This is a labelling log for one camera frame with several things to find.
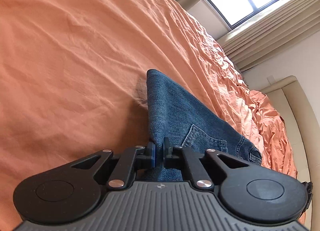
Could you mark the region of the blue denim jeans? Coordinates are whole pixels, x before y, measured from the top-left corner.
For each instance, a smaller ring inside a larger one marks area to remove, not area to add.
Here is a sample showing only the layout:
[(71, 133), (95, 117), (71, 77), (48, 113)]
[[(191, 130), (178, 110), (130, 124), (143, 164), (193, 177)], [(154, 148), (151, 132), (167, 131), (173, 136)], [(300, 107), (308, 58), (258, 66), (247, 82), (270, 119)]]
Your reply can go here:
[(196, 97), (162, 72), (147, 72), (149, 133), (156, 145), (156, 166), (142, 175), (147, 181), (181, 181), (181, 172), (163, 167), (163, 141), (204, 153), (215, 149), (261, 165), (259, 150)]

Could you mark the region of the beige padded headboard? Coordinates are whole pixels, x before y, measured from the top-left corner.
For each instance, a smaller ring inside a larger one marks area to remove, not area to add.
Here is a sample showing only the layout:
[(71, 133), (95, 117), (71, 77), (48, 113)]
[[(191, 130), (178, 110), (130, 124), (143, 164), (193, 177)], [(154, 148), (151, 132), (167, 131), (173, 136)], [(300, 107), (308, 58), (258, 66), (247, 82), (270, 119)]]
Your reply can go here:
[(313, 183), (313, 197), (304, 225), (319, 230), (319, 123), (295, 76), (288, 76), (260, 90), (285, 121), (300, 182)]

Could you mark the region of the orange bed sheet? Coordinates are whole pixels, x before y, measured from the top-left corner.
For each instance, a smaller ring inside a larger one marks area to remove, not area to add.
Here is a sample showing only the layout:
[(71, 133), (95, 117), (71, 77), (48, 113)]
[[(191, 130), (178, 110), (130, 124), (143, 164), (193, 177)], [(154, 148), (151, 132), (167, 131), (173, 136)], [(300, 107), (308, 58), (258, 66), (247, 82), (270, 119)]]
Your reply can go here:
[(279, 113), (175, 0), (1, 0), (1, 230), (21, 222), (25, 178), (148, 141), (152, 68), (297, 176)]

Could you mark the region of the beige right curtain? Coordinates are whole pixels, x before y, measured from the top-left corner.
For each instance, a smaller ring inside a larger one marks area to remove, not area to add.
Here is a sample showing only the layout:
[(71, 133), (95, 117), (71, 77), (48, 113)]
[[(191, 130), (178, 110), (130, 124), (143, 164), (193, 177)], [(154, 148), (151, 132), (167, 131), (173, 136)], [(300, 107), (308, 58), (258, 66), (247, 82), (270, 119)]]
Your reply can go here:
[(319, 31), (319, 0), (279, 0), (218, 42), (244, 72)]

